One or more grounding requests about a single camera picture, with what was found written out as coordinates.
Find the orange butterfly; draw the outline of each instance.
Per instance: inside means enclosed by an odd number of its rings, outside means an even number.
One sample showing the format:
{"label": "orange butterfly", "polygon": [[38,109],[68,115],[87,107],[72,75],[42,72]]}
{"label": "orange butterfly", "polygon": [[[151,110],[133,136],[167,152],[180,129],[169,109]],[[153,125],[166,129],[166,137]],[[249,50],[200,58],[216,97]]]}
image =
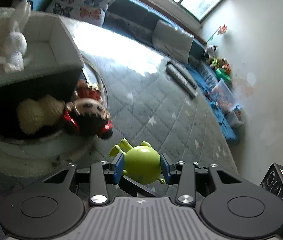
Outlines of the orange butterfly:
{"label": "orange butterfly", "polygon": [[99,20],[100,19],[100,15],[101,15],[101,9],[100,8],[86,8],[86,7],[80,7],[80,17],[84,18],[86,16],[88,16],[88,19],[90,17],[93,17],[95,20]]}

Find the doll's eye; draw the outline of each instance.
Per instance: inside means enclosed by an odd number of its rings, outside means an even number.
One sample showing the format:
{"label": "doll's eye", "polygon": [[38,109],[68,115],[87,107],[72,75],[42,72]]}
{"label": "doll's eye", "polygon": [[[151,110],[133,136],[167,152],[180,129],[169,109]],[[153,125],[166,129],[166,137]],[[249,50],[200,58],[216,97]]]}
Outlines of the doll's eye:
{"label": "doll's eye", "polygon": [[92,103],[83,104],[83,107],[84,108],[90,108],[90,107],[92,107]]}

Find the toy leg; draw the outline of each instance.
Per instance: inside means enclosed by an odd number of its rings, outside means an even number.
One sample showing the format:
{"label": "toy leg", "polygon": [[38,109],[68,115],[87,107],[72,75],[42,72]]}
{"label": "toy leg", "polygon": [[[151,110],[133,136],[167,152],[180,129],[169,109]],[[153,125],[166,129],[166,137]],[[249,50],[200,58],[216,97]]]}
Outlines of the toy leg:
{"label": "toy leg", "polygon": [[148,142],[141,142],[140,144],[141,146],[148,146],[151,148],[151,145]]}
{"label": "toy leg", "polygon": [[118,153],[124,153],[123,150],[118,146],[118,145],[115,145],[110,153],[109,153],[109,157],[115,157]]}
{"label": "toy leg", "polygon": [[125,138],[120,141],[119,146],[122,147],[127,152],[132,149],[132,146]]}
{"label": "toy leg", "polygon": [[157,177],[157,180],[159,180],[160,184],[164,184],[165,183],[165,180],[161,179],[160,177]]}

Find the pillow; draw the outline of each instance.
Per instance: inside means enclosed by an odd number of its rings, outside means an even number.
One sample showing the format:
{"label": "pillow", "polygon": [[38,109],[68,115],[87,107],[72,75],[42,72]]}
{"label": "pillow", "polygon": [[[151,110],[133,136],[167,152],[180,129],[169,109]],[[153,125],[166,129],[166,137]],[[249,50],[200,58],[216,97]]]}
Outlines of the pillow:
{"label": "pillow", "polygon": [[183,64],[188,64],[189,51],[194,36],[174,27],[162,20],[158,20],[152,42],[156,49],[171,56]]}
{"label": "pillow", "polygon": [[101,27],[110,2],[111,0],[52,0],[46,12]]}

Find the rabbit ear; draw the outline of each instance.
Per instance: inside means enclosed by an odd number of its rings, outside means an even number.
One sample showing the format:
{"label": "rabbit ear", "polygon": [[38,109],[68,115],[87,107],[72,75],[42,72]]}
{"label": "rabbit ear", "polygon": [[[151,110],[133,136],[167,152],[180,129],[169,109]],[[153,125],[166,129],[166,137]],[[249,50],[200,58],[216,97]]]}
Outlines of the rabbit ear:
{"label": "rabbit ear", "polygon": [[10,30],[15,32],[22,32],[30,17],[31,6],[27,0],[22,0],[15,8],[14,13],[10,19]]}

